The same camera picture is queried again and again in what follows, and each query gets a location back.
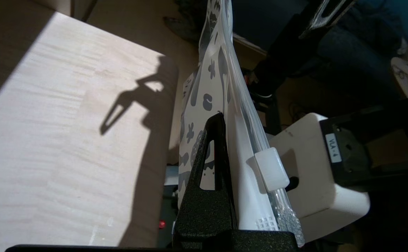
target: white device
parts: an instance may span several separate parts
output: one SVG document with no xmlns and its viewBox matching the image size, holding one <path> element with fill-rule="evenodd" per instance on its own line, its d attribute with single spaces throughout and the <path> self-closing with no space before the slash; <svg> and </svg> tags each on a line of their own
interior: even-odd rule
<svg viewBox="0 0 408 252">
<path fill-rule="evenodd" d="M 310 242 L 354 222 L 370 209 L 368 193 L 343 188 L 334 182 L 325 136 L 310 113 L 269 140 L 289 177 L 297 176 L 297 188 L 287 192 L 300 220 L 303 236 Z"/>
</svg>

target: white clip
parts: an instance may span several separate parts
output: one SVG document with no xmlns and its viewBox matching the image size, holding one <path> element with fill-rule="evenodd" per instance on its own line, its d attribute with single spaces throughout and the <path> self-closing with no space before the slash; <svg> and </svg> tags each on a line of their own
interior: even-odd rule
<svg viewBox="0 0 408 252">
<path fill-rule="evenodd" d="M 289 185 L 289 178 L 274 147 L 255 153 L 255 160 L 267 191 L 271 192 Z"/>
</svg>

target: wooden table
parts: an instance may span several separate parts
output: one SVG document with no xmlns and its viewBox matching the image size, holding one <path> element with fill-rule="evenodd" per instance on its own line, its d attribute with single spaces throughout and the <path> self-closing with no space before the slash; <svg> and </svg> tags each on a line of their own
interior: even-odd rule
<svg viewBox="0 0 408 252">
<path fill-rule="evenodd" d="M 154 247 L 176 86 L 155 51 L 0 1 L 0 251 Z"/>
</svg>

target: label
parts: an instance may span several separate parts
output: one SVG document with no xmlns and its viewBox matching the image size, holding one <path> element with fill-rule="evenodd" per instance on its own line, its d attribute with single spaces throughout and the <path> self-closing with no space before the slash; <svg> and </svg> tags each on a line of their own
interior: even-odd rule
<svg viewBox="0 0 408 252">
<path fill-rule="evenodd" d="M 326 134 L 325 139 L 327 140 L 328 152 L 330 153 L 331 162 L 342 162 L 341 153 L 339 152 L 338 142 L 336 141 L 335 134 Z"/>
</svg>

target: plastic bag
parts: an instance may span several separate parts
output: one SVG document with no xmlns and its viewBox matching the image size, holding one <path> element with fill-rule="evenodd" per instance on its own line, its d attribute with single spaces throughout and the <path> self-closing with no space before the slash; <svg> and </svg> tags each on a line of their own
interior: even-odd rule
<svg viewBox="0 0 408 252">
<path fill-rule="evenodd" d="M 208 0 L 199 40 L 199 67 L 186 80 L 183 89 L 178 205 L 180 207 L 205 123 L 222 112 L 238 228 L 290 231 L 301 247 L 304 240 L 300 222 L 285 190 L 267 192 L 255 163 L 254 153 L 268 149 L 269 143 L 233 48 L 231 14 L 231 1 Z M 201 188 L 205 190 L 214 190 L 213 147 L 211 142 L 201 180 Z"/>
</svg>

